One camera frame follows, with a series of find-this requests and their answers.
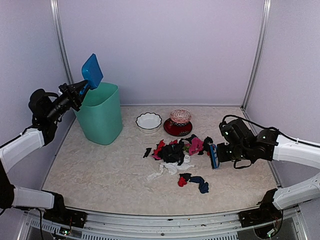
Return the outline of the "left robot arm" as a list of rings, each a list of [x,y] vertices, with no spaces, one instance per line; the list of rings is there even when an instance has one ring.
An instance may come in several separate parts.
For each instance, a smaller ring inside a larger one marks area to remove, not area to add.
[[[50,214],[63,223],[70,218],[70,211],[61,203],[55,203],[55,194],[13,185],[8,172],[34,151],[47,146],[55,137],[58,123],[69,110],[79,111],[90,89],[89,82],[83,80],[75,84],[62,84],[60,93],[37,89],[29,99],[32,124],[17,137],[0,147],[0,208],[42,208],[50,209]]]

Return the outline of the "blue plastic dustpan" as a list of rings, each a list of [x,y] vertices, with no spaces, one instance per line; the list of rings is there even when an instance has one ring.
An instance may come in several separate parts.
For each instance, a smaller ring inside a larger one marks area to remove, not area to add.
[[[95,90],[103,79],[103,73],[98,63],[96,54],[92,54],[84,63],[81,69],[82,77],[87,83],[80,91],[80,95],[84,96],[87,90]]]

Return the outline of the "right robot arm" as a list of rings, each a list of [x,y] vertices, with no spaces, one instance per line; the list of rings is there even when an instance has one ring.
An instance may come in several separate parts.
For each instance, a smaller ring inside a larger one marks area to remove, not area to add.
[[[255,135],[247,127],[249,121],[240,116],[219,123],[225,142],[217,145],[219,163],[248,160],[253,165],[258,160],[291,162],[312,168],[320,167],[319,143],[290,137],[275,127],[261,127]],[[256,218],[266,222],[277,210],[317,199],[320,196],[320,175],[285,188],[275,188],[265,193],[256,210]]]

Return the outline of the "blue hand brush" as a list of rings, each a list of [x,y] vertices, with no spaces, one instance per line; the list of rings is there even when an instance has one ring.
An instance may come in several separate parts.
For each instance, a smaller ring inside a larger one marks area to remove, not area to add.
[[[209,145],[209,156],[212,169],[217,169],[220,166],[217,146],[215,144]]]

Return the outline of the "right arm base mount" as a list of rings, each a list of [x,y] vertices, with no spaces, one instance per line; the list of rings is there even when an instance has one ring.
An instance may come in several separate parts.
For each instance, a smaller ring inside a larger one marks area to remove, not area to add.
[[[277,209],[273,204],[274,195],[277,190],[277,188],[268,190],[263,199],[258,203],[258,208],[238,213],[242,228],[268,223],[283,217],[283,211]]]

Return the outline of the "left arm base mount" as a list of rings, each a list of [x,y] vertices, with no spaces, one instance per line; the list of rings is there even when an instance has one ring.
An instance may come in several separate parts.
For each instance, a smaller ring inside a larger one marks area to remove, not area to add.
[[[66,208],[64,197],[56,192],[46,191],[54,196],[53,208],[46,209],[43,218],[54,223],[69,227],[84,228],[87,220],[87,213],[80,210]]]

